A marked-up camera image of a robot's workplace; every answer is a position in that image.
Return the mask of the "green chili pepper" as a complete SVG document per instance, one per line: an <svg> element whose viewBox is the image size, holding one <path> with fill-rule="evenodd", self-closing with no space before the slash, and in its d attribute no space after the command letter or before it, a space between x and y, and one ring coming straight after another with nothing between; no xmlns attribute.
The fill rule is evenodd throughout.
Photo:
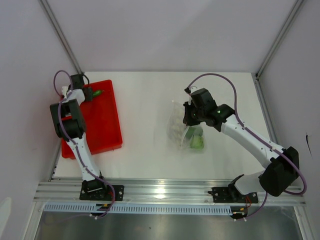
<svg viewBox="0 0 320 240"><path fill-rule="evenodd" d="M96 98L98 96L100 96L104 91L103 90L96 90L95 92L93 92L92 97Z"/></svg>

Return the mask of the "green bell pepper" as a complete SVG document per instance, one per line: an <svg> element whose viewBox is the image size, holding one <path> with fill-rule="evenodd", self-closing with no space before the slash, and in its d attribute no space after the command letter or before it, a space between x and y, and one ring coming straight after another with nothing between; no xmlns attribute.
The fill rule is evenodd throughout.
<svg viewBox="0 0 320 240"><path fill-rule="evenodd" d="M195 136L203 136L203 128L200 125L189 126L185 131L184 139L191 140Z"/></svg>

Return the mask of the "clear zip top bag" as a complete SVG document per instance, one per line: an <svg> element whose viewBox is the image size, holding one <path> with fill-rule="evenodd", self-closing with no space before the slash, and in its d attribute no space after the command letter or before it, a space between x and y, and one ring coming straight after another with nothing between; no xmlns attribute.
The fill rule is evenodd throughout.
<svg viewBox="0 0 320 240"><path fill-rule="evenodd" d="M185 114L184 106L176 101L172 101L172 112L169 117L168 123L167 123L167 137L173 146L179 150L179 151L188 151L188 152L203 152L206 147L205 143L205 135L203 130L203 140L204 140L204 148L202 150L196 150L190 148L190 140L185 140L184 135L186 132L186 129L190 126L187 126L183 123L183 118Z"/></svg>

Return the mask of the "green round lime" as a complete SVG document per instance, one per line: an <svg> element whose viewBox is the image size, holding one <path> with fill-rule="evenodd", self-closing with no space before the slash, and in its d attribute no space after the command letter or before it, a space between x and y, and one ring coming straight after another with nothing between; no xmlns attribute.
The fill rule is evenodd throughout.
<svg viewBox="0 0 320 240"><path fill-rule="evenodd" d="M204 149L204 138L199 135L194 135L190 140L189 147L195 150L203 150Z"/></svg>

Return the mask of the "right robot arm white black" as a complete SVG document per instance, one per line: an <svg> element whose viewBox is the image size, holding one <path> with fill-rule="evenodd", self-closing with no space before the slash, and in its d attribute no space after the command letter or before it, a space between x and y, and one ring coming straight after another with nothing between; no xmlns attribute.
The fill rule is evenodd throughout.
<svg viewBox="0 0 320 240"><path fill-rule="evenodd" d="M189 100L183 104L184 124L205 123L215 128L239 143L264 168L254 174L239 175L229 183L228 196L232 201L239 202L253 192L278 197L298 178L299 154L293 147L285 149L245 127L238 121L236 111L227 104L217 105L207 89L186 88L185 92Z"/></svg>

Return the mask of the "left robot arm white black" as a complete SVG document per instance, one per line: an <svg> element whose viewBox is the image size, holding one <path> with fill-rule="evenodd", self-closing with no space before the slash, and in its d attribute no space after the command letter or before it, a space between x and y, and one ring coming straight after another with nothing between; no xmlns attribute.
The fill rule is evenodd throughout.
<svg viewBox="0 0 320 240"><path fill-rule="evenodd" d="M89 78L84 73L69 75L65 70L59 70L54 75L54 81L59 73L68 76L70 85L63 87L58 93L61 100L49 107L56 135L65 140L78 162L82 173L81 193L103 200L108 196L109 188L93 161L87 143L87 125L80 109L82 103L93 100L93 90L90 86L85 86L84 81Z"/></svg>

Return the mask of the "red plastic tray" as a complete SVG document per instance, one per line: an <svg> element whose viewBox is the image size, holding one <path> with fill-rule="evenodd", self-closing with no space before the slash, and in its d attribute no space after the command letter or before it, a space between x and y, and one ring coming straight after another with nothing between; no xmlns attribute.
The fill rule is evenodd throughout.
<svg viewBox="0 0 320 240"><path fill-rule="evenodd" d="M123 138L111 80L90 84L74 84L73 89L91 87L93 92L101 91L92 101L79 106L86 125L86 141L92 155L122 147Z"/></svg>

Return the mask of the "right aluminium corner post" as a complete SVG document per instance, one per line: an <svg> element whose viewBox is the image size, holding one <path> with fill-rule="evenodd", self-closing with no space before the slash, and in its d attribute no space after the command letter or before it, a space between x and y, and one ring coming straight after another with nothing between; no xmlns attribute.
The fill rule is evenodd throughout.
<svg viewBox="0 0 320 240"><path fill-rule="evenodd" d="M278 49L280 48L282 42L285 40L287 34L289 33L290 29L292 28L296 18L298 17L299 13L303 9L307 0L295 0L292 8L290 9L287 17L285 18L283 24L281 25L275 39L273 40L270 48L267 51L267 54L263 58L262 63L260 64L257 72L255 73L255 77L259 80L268 65L271 63L272 59L274 58L275 54L277 53Z"/></svg>

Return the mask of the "aluminium corner post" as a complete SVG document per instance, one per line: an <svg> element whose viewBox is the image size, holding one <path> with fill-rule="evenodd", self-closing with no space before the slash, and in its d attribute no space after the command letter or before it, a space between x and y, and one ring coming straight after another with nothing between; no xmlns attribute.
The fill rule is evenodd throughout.
<svg viewBox="0 0 320 240"><path fill-rule="evenodd" d="M287 34L289 33L290 29L292 28L296 18L298 17L299 13L303 9L307 0L295 0L292 8L290 9L287 17L285 18L283 24L281 25L275 39L273 40L270 48L267 51L267 54L263 58L262 63L260 64L257 72L255 73L255 77L259 80L268 65L271 63L272 59L274 58L275 54L277 53L278 49L280 48L282 42L285 40Z"/></svg>
<svg viewBox="0 0 320 240"><path fill-rule="evenodd" d="M48 0L39 0L38 1L39 5L41 6L45 16L47 17L53 31L55 32L56 37L58 38L64 52L66 53L68 59L71 62L71 65L73 66L74 70L78 73L81 74L83 71L80 67L80 64L70 46L69 41L67 40L63 29L54 13L52 10L50 3Z"/></svg>

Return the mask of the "left aluminium corner post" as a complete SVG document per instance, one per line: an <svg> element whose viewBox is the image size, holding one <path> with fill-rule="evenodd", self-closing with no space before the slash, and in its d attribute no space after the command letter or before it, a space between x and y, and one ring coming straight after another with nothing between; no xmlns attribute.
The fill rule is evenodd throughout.
<svg viewBox="0 0 320 240"><path fill-rule="evenodd" d="M69 41L67 40L63 29L54 13L52 10L50 3L48 0L39 0L38 1L39 5L41 6L45 16L47 17L53 31L55 32L56 37L58 38L64 52L66 53L68 59L71 62L71 65L73 66L74 70L78 73L81 74L83 71L80 67L80 64L70 46Z"/></svg>

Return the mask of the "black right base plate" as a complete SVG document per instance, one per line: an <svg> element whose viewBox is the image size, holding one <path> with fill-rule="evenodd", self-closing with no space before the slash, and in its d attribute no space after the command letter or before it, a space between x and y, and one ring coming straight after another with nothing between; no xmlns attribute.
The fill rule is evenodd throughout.
<svg viewBox="0 0 320 240"><path fill-rule="evenodd" d="M256 192L243 195L235 187L216 186L212 187L207 193L212 196L214 203L257 204L259 202Z"/></svg>

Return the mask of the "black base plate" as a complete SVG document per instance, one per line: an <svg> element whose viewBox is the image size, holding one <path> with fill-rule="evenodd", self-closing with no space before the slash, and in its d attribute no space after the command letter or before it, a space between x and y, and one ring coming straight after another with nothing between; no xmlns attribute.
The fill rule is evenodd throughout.
<svg viewBox="0 0 320 240"><path fill-rule="evenodd" d="M122 201L125 186L113 185L113 188L114 193L110 186L99 180L83 181L79 199L83 201L111 201L114 198L115 201Z"/></svg>
<svg viewBox="0 0 320 240"><path fill-rule="evenodd" d="M212 187L207 193L212 196L214 203L257 204L259 202L256 192L243 195L235 187L216 186Z"/></svg>

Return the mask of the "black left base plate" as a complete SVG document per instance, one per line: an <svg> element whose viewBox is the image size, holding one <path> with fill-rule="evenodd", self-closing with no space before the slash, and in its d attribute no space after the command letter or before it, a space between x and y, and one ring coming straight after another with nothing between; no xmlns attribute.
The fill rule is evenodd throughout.
<svg viewBox="0 0 320 240"><path fill-rule="evenodd" d="M111 201L114 198L115 201L122 201L125 186L113 185L113 188L114 193L110 186L99 180L83 181L79 199L83 201Z"/></svg>

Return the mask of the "aluminium rail frame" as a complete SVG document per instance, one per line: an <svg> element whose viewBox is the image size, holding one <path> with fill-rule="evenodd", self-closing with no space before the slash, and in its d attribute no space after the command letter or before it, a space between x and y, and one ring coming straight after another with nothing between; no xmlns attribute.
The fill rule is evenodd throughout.
<svg viewBox="0 0 320 240"><path fill-rule="evenodd" d="M124 186L122 203L163 205L205 205L213 202L212 187L226 187L230 180L129 179L112 178L112 185ZM81 178L54 178L39 182L35 202L79 202Z"/></svg>

